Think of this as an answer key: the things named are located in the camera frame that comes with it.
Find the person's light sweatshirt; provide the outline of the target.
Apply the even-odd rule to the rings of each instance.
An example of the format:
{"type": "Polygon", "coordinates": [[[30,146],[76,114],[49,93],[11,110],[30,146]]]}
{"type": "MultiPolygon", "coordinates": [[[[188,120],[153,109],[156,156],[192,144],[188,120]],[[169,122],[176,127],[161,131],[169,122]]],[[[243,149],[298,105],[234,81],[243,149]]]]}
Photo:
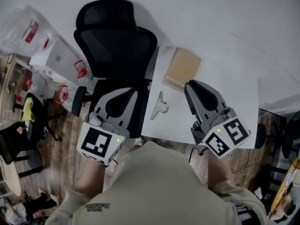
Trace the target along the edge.
{"type": "Polygon", "coordinates": [[[227,181],[209,190],[182,153],[148,141],[123,157],[107,190],[67,191],[45,225],[267,225],[267,215],[249,190],[227,181]]]}

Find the black mesh office chair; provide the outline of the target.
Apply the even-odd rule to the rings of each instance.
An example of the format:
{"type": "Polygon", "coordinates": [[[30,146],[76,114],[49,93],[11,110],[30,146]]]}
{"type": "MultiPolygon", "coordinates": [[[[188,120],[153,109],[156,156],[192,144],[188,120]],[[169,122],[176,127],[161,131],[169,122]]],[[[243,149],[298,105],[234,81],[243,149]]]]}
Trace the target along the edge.
{"type": "Polygon", "coordinates": [[[21,151],[34,150],[41,139],[50,134],[56,141],[61,137],[56,137],[49,122],[65,116],[67,110],[63,110],[53,116],[48,116],[48,105],[51,99],[46,99],[44,104],[32,93],[28,93],[26,98],[32,98],[32,113],[35,116],[34,122],[28,125],[24,121],[18,121],[6,129],[0,130],[0,155],[6,164],[15,161],[21,151]]]}

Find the black floor fan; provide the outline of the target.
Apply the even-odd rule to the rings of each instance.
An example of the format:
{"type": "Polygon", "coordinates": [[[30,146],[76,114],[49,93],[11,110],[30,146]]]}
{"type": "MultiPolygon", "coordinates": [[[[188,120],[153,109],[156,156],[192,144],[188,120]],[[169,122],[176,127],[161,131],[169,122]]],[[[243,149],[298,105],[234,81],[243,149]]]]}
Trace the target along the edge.
{"type": "Polygon", "coordinates": [[[300,139],[300,110],[297,111],[286,124],[284,139],[282,143],[282,153],[288,159],[292,152],[299,153],[300,143],[294,145],[293,142],[300,139]]]}

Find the black round stand base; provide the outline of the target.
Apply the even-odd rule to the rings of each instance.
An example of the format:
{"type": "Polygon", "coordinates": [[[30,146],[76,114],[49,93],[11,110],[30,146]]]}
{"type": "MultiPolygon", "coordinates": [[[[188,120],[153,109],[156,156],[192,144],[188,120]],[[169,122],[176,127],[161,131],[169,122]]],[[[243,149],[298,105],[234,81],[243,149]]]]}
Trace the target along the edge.
{"type": "Polygon", "coordinates": [[[267,138],[267,130],[263,124],[257,125],[257,132],[256,132],[256,140],[255,140],[255,149],[260,149],[266,141],[267,138]]]}

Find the person's left forearm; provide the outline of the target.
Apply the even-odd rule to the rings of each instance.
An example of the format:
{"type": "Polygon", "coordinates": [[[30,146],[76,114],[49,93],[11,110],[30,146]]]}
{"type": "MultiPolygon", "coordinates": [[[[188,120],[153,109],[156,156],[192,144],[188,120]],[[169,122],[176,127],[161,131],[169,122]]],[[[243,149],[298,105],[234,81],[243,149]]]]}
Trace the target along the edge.
{"type": "Polygon", "coordinates": [[[74,191],[93,198],[103,192],[106,166],[94,160],[88,160],[74,191]]]}

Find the yellow patterned sheet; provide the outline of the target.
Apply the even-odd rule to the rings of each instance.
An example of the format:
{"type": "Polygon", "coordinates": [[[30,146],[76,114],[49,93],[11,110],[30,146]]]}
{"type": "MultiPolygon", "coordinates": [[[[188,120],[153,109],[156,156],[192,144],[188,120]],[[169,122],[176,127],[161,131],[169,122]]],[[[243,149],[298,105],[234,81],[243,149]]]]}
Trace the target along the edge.
{"type": "Polygon", "coordinates": [[[269,219],[273,218],[274,215],[277,213],[279,206],[281,206],[285,200],[286,195],[288,194],[287,190],[290,184],[293,182],[296,174],[300,171],[300,157],[296,157],[292,162],[290,168],[282,169],[274,167],[272,169],[276,173],[282,173],[285,175],[282,182],[279,183],[280,187],[277,191],[275,198],[272,202],[270,212],[269,212],[269,219]]]}

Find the yellow-green cloth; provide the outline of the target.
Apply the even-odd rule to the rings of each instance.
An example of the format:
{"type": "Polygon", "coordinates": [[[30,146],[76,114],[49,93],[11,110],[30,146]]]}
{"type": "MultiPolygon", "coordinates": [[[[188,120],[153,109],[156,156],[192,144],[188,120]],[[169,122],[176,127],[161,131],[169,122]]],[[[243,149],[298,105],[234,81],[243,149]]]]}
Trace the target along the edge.
{"type": "Polygon", "coordinates": [[[31,97],[28,97],[25,100],[25,103],[23,105],[23,115],[22,115],[22,121],[23,122],[35,122],[36,118],[35,115],[32,112],[32,108],[34,105],[34,101],[31,97]]]}

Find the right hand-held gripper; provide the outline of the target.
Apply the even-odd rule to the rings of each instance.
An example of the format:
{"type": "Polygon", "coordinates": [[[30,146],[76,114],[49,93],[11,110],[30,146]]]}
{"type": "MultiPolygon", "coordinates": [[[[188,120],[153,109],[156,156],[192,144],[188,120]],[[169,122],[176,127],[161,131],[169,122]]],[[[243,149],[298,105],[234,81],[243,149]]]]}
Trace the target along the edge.
{"type": "Polygon", "coordinates": [[[185,84],[184,94],[191,113],[198,120],[191,128],[197,145],[205,145],[221,159],[250,138],[250,129],[233,108],[226,107],[216,89],[204,82],[190,80],[185,84]]]}

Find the large white carton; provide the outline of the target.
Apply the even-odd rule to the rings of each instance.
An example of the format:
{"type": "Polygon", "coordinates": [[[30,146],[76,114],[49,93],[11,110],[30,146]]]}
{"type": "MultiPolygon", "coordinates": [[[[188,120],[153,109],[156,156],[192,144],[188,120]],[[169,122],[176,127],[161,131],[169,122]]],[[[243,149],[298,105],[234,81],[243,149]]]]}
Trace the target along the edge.
{"type": "Polygon", "coordinates": [[[55,82],[78,84],[75,63],[80,58],[56,37],[42,52],[31,57],[29,65],[55,82]]]}

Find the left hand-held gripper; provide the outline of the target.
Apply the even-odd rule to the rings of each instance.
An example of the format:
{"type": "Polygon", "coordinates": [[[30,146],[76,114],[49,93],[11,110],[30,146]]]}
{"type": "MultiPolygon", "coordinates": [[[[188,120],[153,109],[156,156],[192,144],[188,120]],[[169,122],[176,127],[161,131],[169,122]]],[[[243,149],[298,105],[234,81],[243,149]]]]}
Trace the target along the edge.
{"type": "Polygon", "coordinates": [[[103,95],[88,122],[83,123],[77,151],[84,157],[108,166],[129,138],[128,125],[132,118],[138,92],[121,88],[103,95]],[[106,106],[110,102],[110,114],[106,106]]]}

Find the black high-back office chair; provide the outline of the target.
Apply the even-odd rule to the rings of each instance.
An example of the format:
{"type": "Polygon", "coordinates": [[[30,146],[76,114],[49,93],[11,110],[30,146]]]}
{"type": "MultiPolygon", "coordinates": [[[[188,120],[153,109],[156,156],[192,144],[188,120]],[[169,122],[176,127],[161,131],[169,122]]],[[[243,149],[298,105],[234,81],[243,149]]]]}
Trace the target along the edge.
{"type": "Polygon", "coordinates": [[[83,51],[97,83],[92,95],[80,86],[72,104],[79,116],[82,104],[94,112],[99,99],[114,90],[134,88],[138,98],[128,125],[130,138],[141,135],[149,97],[147,67],[157,48],[157,38],[136,25],[133,3],[128,0],[97,0],[84,5],[76,18],[74,38],[83,51]]]}

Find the round wooden table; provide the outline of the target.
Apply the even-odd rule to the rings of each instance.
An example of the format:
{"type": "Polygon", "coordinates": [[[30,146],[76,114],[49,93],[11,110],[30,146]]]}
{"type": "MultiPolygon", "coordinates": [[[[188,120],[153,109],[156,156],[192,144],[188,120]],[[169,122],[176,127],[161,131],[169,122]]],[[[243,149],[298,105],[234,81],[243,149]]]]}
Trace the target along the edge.
{"type": "Polygon", "coordinates": [[[0,179],[0,185],[5,183],[9,188],[9,191],[5,194],[0,194],[0,198],[8,197],[10,195],[21,196],[22,188],[20,179],[40,173],[43,170],[43,161],[41,154],[38,150],[28,150],[25,156],[16,157],[15,161],[10,164],[6,164],[3,157],[0,155],[0,171],[2,179],[0,179]],[[15,162],[26,161],[30,167],[30,170],[25,172],[18,172],[15,166],[15,162]]]}

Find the person's right forearm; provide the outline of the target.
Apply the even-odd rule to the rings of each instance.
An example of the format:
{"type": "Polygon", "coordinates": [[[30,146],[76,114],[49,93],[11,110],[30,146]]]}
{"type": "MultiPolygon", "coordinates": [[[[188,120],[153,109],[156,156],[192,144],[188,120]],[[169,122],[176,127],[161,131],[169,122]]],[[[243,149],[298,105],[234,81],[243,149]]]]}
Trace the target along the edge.
{"type": "Polygon", "coordinates": [[[218,183],[224,181],[233,185],[235,184],[229,164],[229,157],[225,156],[219,159],[210,151],[208,153],[208,189],[213,190],[218,183]]]}

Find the pile of clear water jugs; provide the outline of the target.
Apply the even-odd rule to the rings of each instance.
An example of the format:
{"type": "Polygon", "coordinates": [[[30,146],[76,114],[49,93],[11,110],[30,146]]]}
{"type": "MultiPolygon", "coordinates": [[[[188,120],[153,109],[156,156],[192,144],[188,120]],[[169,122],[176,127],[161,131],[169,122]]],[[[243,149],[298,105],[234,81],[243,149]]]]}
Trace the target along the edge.
{"type": "Polygon", "coordinates": [[[28,65],[32,72],[29,92],[38,98],[53,98],[57,95],[56,103],[61,104],[68,111],[72,108],[75,93],[80,86],[87,87],[88,91],[92,91],[95,87],[96,81],[88,63],[39,12],[31,7],[16,8],[5,18],[0,19],[0,48],[29,59],[28,65]],[[29,65],[31,57],[46,49],[56,37],[59,37],[80,58],[75,63],[78,72],[77,85],[70,82],[55,82],[29,65]]]}

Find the silver binder clip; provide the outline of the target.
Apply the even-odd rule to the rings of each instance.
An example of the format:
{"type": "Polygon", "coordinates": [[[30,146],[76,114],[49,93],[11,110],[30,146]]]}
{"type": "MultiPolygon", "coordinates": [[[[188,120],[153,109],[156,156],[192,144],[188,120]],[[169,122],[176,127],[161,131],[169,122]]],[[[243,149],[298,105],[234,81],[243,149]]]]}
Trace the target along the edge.
{"type": "Polygon", "coordinates": [[[160,91],[157,102],[155,103],[154,109],[152,111],[150,120],[154,120],[158,113],[168,112],[169,106],[163,101],[163,92],[160,91]]]}

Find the wooden desk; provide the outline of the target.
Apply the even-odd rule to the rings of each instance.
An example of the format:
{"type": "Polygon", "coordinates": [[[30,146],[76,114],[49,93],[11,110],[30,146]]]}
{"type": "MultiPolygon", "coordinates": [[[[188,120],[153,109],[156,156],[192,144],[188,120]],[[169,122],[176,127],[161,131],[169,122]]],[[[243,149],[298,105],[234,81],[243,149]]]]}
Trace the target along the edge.
{"type": "Polygon", "coordinates": [[[0,120],[13,113],[30,66],[16,54],[0,58],[0,120]]]}

